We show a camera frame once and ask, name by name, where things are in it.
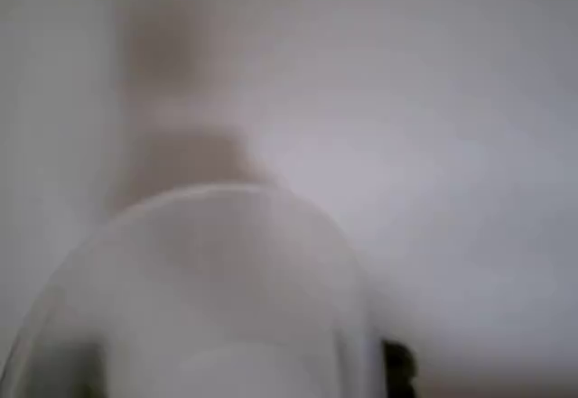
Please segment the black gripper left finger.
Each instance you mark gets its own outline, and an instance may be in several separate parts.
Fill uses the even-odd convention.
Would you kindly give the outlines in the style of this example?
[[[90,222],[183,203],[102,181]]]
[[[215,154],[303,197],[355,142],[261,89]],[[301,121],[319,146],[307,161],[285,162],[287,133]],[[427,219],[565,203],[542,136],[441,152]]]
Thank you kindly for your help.
[[[67,347],[62,359],[61,397],[107,396],[106,363],[99,344],[84,343]]]

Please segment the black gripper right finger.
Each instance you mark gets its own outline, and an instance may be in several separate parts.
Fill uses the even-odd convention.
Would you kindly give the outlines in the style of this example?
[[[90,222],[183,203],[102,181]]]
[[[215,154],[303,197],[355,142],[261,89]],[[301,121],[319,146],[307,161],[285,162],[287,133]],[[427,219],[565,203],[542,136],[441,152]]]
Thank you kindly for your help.
[[[417,364],[409,347],[398,341],[381,342],[387,396],[389,398],[415,398],[414,380]]]

